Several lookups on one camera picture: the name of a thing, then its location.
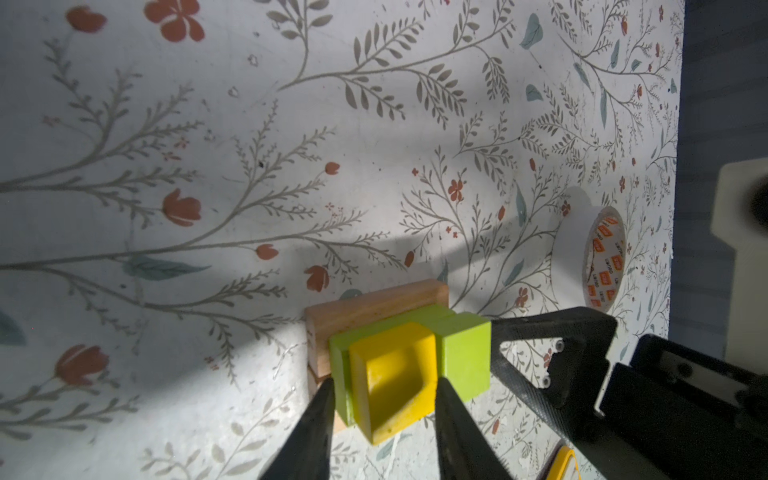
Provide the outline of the green cube block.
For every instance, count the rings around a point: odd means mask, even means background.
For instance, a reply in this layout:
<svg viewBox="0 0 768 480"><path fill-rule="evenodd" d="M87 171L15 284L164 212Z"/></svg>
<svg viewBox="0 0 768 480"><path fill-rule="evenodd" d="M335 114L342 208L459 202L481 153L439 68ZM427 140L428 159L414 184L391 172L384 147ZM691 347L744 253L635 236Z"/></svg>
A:
<svg viewBox="0 0 768 480"><path fill-rule="evenodd" d="M490 387L491 322L464 312L424 325L436 337L440 377L447 378L466 403Z"/></svg>

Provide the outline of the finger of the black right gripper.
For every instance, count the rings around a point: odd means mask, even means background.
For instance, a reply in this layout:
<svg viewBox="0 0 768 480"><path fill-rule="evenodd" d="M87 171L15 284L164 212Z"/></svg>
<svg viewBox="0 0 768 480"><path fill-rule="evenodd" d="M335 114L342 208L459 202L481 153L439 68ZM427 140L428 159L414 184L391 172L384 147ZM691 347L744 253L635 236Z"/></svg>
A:
<svg viewBox="0 0 768 480"><path fill-rule="evenodd" d="M609 368L606 358L617 320L589 307L491 322L491 373L528 408L565 438L577 438L594 416ZM546 388L535 386L502 354L505 342L559 339Z"/></svg>

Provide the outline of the yellow cube block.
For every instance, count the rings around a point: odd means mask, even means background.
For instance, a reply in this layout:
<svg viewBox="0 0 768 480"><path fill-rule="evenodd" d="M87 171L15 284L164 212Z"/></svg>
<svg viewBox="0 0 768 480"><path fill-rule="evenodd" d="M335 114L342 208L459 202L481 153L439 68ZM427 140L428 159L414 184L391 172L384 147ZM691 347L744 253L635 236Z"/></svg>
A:
<svg viewBox="0 0 768 480"><path fill-rule="evenodd" d="M354 419L379 445L434 411L438 383L436 338L407 323L349 348Z"/></svg>

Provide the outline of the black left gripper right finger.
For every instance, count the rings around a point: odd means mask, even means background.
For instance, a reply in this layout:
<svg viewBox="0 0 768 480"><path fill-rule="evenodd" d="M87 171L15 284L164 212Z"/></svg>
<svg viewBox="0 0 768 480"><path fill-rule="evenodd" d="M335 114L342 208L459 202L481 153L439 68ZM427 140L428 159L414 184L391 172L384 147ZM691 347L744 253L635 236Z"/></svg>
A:
<svg viewBox="0 0 768 480"><path fill-rule="evenodd" d="M435 431L441 479L512 479L444 377L437 383Z"/></svg>

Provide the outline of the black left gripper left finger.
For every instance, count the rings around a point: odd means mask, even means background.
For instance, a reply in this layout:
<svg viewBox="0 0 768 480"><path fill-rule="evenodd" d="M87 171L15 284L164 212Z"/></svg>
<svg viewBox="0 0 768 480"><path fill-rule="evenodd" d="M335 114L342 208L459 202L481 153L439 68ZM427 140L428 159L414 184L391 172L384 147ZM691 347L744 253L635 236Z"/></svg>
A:
<svg viewBox="0 0 768 480"><path fill-rule="evenodd" d="M335 423L335 387L322 382L261 479L329 479Z"/></svg>

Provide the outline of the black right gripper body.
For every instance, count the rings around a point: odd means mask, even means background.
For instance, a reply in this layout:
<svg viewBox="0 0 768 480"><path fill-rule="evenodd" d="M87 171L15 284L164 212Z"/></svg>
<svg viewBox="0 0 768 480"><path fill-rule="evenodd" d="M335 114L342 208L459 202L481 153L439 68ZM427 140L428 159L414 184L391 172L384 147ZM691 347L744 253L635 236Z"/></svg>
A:
<svg viewBox="0 0 768 480"><path fill-rule="evenodd" d="M645 335L572 443L607 479L764 479L767 378Z"/></svg>

